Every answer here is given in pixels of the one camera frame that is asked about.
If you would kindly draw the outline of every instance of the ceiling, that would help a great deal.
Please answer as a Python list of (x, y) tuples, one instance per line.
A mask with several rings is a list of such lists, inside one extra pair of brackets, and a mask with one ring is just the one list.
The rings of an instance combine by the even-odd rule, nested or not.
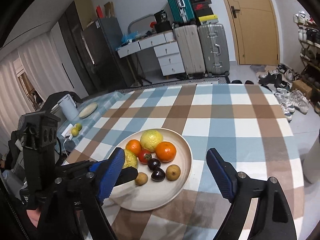
[(0, 50), (0, 60), (26, 41), (51, 30), (73, 0), (35, 0), (20, 17)]

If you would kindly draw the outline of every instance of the plate rim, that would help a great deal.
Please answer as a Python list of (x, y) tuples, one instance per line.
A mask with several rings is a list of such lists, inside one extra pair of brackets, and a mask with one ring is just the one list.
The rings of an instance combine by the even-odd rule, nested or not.
[[(146, 129), (146, 130), (143, 130), (143, 131), (147, 131), (147, 130), (168, 130), (168, 131), (171, 131), (171, 132), (176, 133), (177, 135), (179, 135), (179, 136), (187, 143), (187, 145), (188, 145), (188, 147), (189, 147), (189, 150), (190, 150), (190, 154), (191, 154), (191, 166), (190, 166), (190, 171), (189, 171), (189, 174), (188, 174), (188, 176), (187, 176), (187, 179), (186, 179), (186, 181), (184, 182), (184, 184), (182, 185), (181, 189), (179, 189), (179, 191), (178, 191), (171, 199), (169, 199), (169, 200), (166, 201), (165, 203), (163, 203), (163, 204), (161, 204), (161, 205), (158, 205), (158, 206), (156, 206), (156, 207), (154, 207), (154, 208), (151, 208), (151, 209), (144, 209), (144, 210), (141, 210), (141, 209), (128, 209), (128, 208), (125, 208), (125, 207), (119, 205), (117, 202), (115, 202), (112, 198), (109, 197), (109, 199), (112, 200), (115, 204), (117, 204), (117, 205), (120, 206), (121, 208), (124, 208), (124, 209), (129, 210), (129, 211), (145, 212), (145, 211), (155, 210), (155, 209), (157, 209), (157, 208), (160, 208), (160, 207), (168, 204), (170, 201), (174, 200), (174, 199), (180, 194), (180, 192), (181, 192), (181, 191), (183, 190), (183, 188), (185, 187), (187, 181), (189, 180), (190, 175), (191, 175), (191, 172), (192, 172), (192, 166), (193, 166), (192, 150), (191, 150), (191, 147), (190, 147), (189, 143), (187, 142), (187, 140), (186, 140), (181, 134), (177, 133), (177, 132), (174, 131), (174, 130), (167, 129), (167, 128), (153, 128), (153, 129)], [(133, 133), (132, 135), (137, 134), (137, 133), (139, 133), (139, 132), (143, 132), (143, 131), (137, 131), (137, 132)], [(126, 140), (128, 137), (124, 138), (121, 142), (119, 142), (115, 148), (119, 147), (119, 144), (121, 144), (121, 143), (122, 143), (124, 140)]]
[(86, 108), (88, 108), (90, 105), (93, 105), (93, 104), (96, 105), (96, 106), (95, 106), (95, 109), (92, 111), (92, 113), (93, 113), (93, 112), (97, 109), (97, 107), (98, 107), (98, 103), (97, 103), (97, 102), (92, 102), (91, 104), (88, 104), (84, 109), (81, 110), (81, 112), (79, 113), (78, 117), (81, 118), (81, 119), (88, 117), (90, 114), (87, 115), (87, 116), (84, 116), (84, 117), (81, 117), (80, 115), (81, 115), (81, 113), (82, 113)]

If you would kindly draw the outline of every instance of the white curtain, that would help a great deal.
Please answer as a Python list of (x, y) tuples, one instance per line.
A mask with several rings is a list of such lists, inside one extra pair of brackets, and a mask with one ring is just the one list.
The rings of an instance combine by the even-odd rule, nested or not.
[(18, 128), (21, 115), (34, 112), (25, 95), (13, 65), (16, 58), (10, 53), (0, 62), (0, 154), (8, 152), (11, 132)]
[(74, 91), (47, 33), (20, 46), (18, 53), (31, 84), (43, 100), (56, 92)]

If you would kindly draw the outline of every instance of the teal suitcase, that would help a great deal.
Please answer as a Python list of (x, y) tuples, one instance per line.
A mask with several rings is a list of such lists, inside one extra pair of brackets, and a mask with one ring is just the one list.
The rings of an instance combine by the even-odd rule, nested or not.
[(175, 22), (187, 23), (195, 19), (190, 0), (168, 0)]

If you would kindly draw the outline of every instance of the plate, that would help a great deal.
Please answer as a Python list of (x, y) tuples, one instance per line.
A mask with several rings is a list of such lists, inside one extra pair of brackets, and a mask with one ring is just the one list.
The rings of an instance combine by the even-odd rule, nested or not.
[(98, 103), (94, 102), (86, 106), (79, 114), (79, 118), (83, 119), (92, 114), (98, 107)]
[[(161, 182), (151, 179), (151, 171), (146, 164), (138, 160), (138, 172), (144, 172), (148, 176), (148, 182), (142, 186), (136, 186), (134, 181), (114, 187), (110, 199), (119, 206), (132, 211), (148, 211), (159, 208), (173, 200), (186, 184), (192, 168), (192, 152), (187, 141), (175, 131), (169, 129), (155, 129), (162, 133), (164, 141), (171, 142), (177, 149), (177, 155), (169, 163), (161, 163), (161, 168), (166, 171), (171, 164), (176, 164), (181, 169), (181, 175), (176, 181), (168, 181), (166, 178)], [(128, 141), (140, 140), (144, 131), (134, 133), (120, 142), (117, 147), (125, 148)]]

